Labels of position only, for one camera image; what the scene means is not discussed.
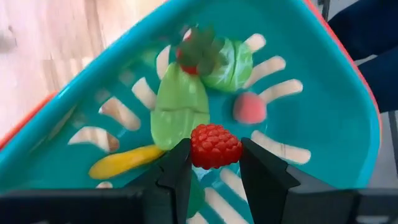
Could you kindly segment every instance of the strawberry leaves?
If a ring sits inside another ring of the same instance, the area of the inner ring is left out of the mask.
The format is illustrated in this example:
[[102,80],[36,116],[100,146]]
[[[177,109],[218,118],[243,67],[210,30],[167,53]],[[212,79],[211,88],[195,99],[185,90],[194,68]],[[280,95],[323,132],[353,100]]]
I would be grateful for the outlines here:
[[209,75],[217,67],[227,65],[226,57],[220,53],[224,39],[215,37],[214,28],[200,30],[191,28],[191,35],[178,47],[177,62],[182,67],[196,67],[197,74]]

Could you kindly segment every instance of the plastic fruit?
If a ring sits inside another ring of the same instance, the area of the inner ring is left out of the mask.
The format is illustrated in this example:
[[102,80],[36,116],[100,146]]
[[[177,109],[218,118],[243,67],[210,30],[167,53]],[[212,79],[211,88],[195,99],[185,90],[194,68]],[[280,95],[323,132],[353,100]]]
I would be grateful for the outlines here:
[[96,162],[91,167],[89,175],[93,179],[108,179],[132,168],[148,164],[163,154],[164,151],[155,145],[112,154]]
[[234,92],[249,79],[252,68],[252,52],[243,42],[225,39],[220,51],[228,64],[215,69],[210,75],[201,76],[203,83],[219,91]]
[[199,124],[210,122],[208,97],[201,80],[186,74],[176,63],[167,68],[150,113],[150,131],[161,150],[171,150],[189,138]]
[[191,75],[209,75],[228,61],[220,50],[223,39],[217,39],[212,27],[200,30],[191,28],[191,34],[183,40],[177,50],[177,62],[184,72]]
[[266,104],[255,93],[242,93],[234,103],[234,118],[244,124],[261,123],[266,118]]
[[192,164],[204,169],[219,168],[238,162],[242,143],[222,125],[201,124],[191,134]]

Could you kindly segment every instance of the toy basket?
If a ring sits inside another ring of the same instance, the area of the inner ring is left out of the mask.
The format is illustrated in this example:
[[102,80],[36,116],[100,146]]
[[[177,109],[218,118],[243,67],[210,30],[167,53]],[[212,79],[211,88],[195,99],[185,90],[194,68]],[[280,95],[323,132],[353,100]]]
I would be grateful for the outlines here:
[[[211,123],[222,124],[239,138],[252,138],[334,187],[366,186],[381,142],[377,106],[311,3],[173,0],[92,61],[9,142],[0,153],[0,192],[95,188],[102,180],[91,179],[88,171],[107,152],[89,142],[70,143],[84,127],[107,130],[119,142],[117,152],[153,144],[150,111],[160,80],[165,67],[175,61],[175,46],[187,27],[196,25],[213,25],[217,35],[246,41],[254,52],[250,82],[242,89],[206,89]],[[145,94],[132,91],[137,85]],[[243,91],[266,97],[263,123],[243,125],[233,119],[233,100]],[[110,98],[130,109],[139,127],[132,130],[101,113]],[[122,187],[146,169],[108,181]],[[206,193],[206,204],[194,220],[252,222],[237,164],[193,170]]]

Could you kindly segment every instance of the green vegetable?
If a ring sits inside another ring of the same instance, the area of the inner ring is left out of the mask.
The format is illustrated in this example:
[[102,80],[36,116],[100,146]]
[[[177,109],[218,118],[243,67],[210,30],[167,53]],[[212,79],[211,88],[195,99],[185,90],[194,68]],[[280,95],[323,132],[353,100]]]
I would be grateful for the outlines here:
[[212,27],[200,30],[191,28],[189,38],[179,45],[177,62],[182,67],[195,67],[197,75],[209,75],[213,70],[228,63],[220,50],[224,46],[223,39],[217,39]]
[[204,84],[225,92],[234,92],[241,88],[251,75],[253,68],[252,53],[243,42],[225,39],[220,53],[228,64],[216,68],[210,75],[202,76]]
[[189,138],[199,124],[209,122],[208,97],[201,80],[171,63],[160,83],[155,110],[150,114],[155,144],[161,150],[171,150],[183,138]]

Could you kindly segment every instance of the toy raspberry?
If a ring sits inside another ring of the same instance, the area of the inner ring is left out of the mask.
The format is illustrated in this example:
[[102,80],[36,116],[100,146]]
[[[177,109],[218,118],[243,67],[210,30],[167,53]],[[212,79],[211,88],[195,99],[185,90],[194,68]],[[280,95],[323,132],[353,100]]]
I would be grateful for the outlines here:
[[222,125],[201,124],[191,133],[192,164],[196,167],[227,166],[238,162],[242,152],[241,141]]

